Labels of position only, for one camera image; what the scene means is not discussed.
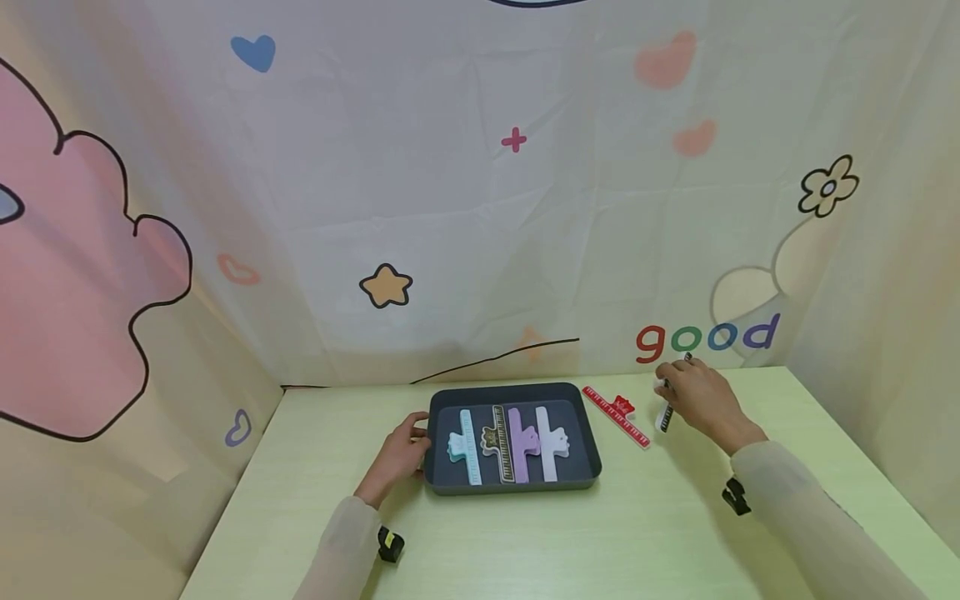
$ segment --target beige sleeve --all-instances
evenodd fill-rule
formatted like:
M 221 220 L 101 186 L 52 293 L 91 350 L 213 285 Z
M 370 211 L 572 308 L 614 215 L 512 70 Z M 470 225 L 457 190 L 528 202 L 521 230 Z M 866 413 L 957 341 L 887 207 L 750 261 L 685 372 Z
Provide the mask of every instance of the beige sleeve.
M 380 543 L 380 518 L 357 497 L 337 506 L 320 537 L 320 547 L 294 600 L 357 600 Z
M 744 498 L 820 600 L 926 598 L 786 448 L 761 442 L 731 459 Z

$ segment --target right hand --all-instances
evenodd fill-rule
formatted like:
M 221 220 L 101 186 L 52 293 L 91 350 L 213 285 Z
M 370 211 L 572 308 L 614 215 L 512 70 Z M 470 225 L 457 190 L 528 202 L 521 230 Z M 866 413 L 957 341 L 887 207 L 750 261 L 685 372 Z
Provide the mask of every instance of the right hand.
M 411 475 L 422 475 L 420 463 L 430 448 L 430 438 L 426 437 L 426 429 L 417 427 L 417 421 L 429 416 L 423 412 L 411 413 L 387 436 L 353 495 L 379 510 L 396 482 Z
M 657 377 L 670 381 L 669 388 L 655 390 L 657 395 L 728 456 L 767 440 L 763 430 L 743 414 L 727 379 L 699 358 L 663 363 L 657 367 Z

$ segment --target dark gray tray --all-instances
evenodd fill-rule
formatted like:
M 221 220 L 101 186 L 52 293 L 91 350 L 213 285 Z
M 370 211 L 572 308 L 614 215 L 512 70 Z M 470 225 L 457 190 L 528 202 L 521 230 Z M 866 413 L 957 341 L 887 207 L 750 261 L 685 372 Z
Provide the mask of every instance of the dark gray tray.
M 484 456 L 480 449 L 483 427 L 493 426 L 494 404 L 502 405 L 505 411 L 510 408 L 519 409 L 524 428 L 530 425 L 536 427 L 537 407 L 546 407 L 550 416 L 550 428 L 562 427 L 570 443 L 569 457 L 556 457 L 558 481 L 544 482 L 540 457 L 527 456 L 529 483 L 500 482 L 497 458 Z M 483 478 L 483 485 L 480 486 L 469 484 L 464 461 L 452 463 L 446 453 L 450 433 L 460 433 L 460 411 L 464 408 L 470 410 L 473 419 L 473 437 Z M 424 458 L 424 478 L 427 485 L 439 495 L 581 490 L 593 485 L 603 468 L 580 390 L 571 383 L 538 383 L 437 392 L 430 400 L 427 436 L 432 446 Z

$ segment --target light green table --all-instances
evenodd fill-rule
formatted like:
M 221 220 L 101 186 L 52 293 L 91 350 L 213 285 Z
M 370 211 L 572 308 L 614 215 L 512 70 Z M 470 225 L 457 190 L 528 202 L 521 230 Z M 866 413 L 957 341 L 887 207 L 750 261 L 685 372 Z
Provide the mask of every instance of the light green table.
M 960 597 L 960 560 L 801 384 L 782 368 L 725 372 L 745 411 L 790 448 L 931 598 Z M 809 598 L 795 566 L 752 516 L 720 498 L 725 456 L 677 418 L 654 436 L 651 375 L 575 377 L 636 406 L 641 450 L 595 406 L 603 459 L 582 492 L 438 497 L 410 483 L 382 514 L 407 540 L 378 563 L 365 597 L 391 600 Z M 506 385 L 507 382 L 476 385 Z M 286 394 L 181 600 L 291 598 L 326 520 L 386 435 L 464 384 Z

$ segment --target letter d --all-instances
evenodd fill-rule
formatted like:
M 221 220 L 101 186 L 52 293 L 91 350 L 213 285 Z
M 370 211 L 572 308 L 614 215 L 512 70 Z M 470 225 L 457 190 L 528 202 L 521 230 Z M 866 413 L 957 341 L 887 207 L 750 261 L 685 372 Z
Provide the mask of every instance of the letter d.
M 747 348 L 769 348 L 774 342 L 774 334 L 777 332 L 777 325 L 779 323 L 780 313 L 777 313 L 770 321 L 770 324 L 761 323 L 747 329 L 747 332 L 743 334 L 743 344 Z M 758 333 L 766 333 L 767 337 L 762 342 L 757 342 L 754 340 L 754 335 Z

